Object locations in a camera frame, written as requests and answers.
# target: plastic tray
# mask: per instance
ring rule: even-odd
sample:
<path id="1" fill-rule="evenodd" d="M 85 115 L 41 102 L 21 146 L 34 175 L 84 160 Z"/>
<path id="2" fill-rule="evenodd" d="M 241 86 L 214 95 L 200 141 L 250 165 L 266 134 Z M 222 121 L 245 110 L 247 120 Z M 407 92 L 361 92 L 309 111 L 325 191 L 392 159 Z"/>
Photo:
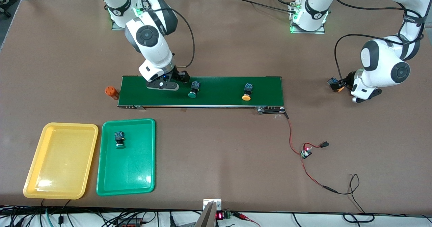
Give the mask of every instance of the plastic tray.
<path id="1" fill-rule="evenodd" d="M 93 124 L 47 124 L 37 144 L 23 194 L 27 198 L 82 197 L 98 131 Z"/>
<path id="2" fill-rule="evenodd" d="M 96 193 L 100 196 L 150 193 L 155 187 L 153 119 L 107 121 L 102 126 Z M 115 132 L 125 134 L 125 148 L 116 149 Z"/>

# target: gray floor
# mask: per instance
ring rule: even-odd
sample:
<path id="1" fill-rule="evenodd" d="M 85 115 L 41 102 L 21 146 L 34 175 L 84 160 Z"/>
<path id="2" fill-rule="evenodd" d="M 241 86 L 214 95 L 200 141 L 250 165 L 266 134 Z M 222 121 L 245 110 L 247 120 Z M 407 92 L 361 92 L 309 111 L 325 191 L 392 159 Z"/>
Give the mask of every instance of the gray floor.
<path id="1" fill-rule="evenodd" d="M 18 1 L 17 3 L 15 3 L 14 5 L 12 5 L 7 11 L 11 14 L 14 15 L 18 4 L 20 1 Z M 5 15 L 1 14 L 0 15 L 0 46 L 3 43 L 5 37 L 6 37 L 6 33 L 7 30 L 9 29 L 10 23 L 12 22 L 12 17 L 11 18 L 7 18 Z"/>

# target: red wire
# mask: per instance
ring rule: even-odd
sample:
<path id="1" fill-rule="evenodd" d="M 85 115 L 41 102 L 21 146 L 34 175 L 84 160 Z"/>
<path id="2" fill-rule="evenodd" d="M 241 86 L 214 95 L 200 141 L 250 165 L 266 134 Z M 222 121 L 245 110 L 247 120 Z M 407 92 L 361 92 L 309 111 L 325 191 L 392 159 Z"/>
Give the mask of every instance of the red wire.
<path id="1" fill-rule="evenodd" d="M 253 222 L 253 223 L 257 224 L 259 227 L 261 227 L 260 224 L 258 224 L 257 222 L 251 220 L 250 218 L 247 218 L 247 221 Z"/>
<path id="2" fill-rule="evenodd" d="M 304 143 L 304 145 L 306 145 L 306 144 L 309 144 L 309 145 L 312 146 L 312 147 L 321 148 L 321 146 L 316 146 L 316 145 L 313 145 L 313 144 L 311 144 L 311 143 Z"/>
<path id="3" fill-rule="evenodd" d="M 296 153 L 297 155 L 300 155 L 300 153 L 298 153 L 294 147 L 293 147 L 293 126 L 291 125 L 291 121 L 288 119 L 288 124 L 290 125 L 290 147 L 291 149 L 294 151 L 294 153 Z"/>
<path id="4" fill-rule="evenodd" d="M 306 175 L 309 176 L 309 178 L 310 178 L 312 181 L 314 181 L 316 184 L 318 184 L 319 186 L 322 187 L 322 185 L 321 185 L 318 181 L 316 181 L 312 176 L 309 175 L 309 173 L 307 173 L 306 167 L 304 167 L 303 159 L 301 159 L 301 166 L 303 166 L 303 169 L 304 169 L 304 172 L 306 173 Z"/>

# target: yellow push button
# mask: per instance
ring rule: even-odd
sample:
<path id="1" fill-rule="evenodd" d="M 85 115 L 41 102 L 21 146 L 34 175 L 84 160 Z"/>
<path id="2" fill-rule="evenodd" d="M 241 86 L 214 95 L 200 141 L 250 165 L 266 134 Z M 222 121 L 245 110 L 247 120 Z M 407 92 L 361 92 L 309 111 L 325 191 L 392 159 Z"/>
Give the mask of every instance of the yellow push button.
<path id="1" fill-rule="evenodd" d="M 242 99 L 243 99 L 244 101 L 250 101 L 250 96 L 244 94 L 244 95 L 242 96 Z"/>

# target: orange cylinder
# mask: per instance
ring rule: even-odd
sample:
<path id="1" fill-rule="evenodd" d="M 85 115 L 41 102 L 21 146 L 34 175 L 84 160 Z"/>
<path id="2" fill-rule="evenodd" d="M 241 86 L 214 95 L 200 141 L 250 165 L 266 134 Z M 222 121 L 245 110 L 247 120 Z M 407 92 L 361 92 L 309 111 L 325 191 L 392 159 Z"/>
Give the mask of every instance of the orange cylinder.
<path id="1" fill-rule="evenodd" d="M 112 86 L 108 86 L 108 87 L 105 88 L 105 94 L 107 94 L 107 96 L 111 96 L 111 98 L 113 98 L 116 101 L 118 100 L 119 93 Z"/>

